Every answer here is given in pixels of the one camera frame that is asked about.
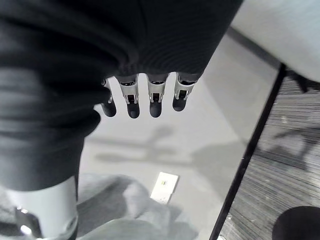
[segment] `dark sweater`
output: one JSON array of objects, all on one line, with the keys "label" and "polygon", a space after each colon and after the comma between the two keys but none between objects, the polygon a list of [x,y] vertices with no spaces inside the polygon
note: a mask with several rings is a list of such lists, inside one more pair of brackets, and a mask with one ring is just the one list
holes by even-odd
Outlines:
[{"label": "dark sweater", "polygon": [[77,176],[114,75],[200,73],[242,0],[0,0],[0,183]]}]

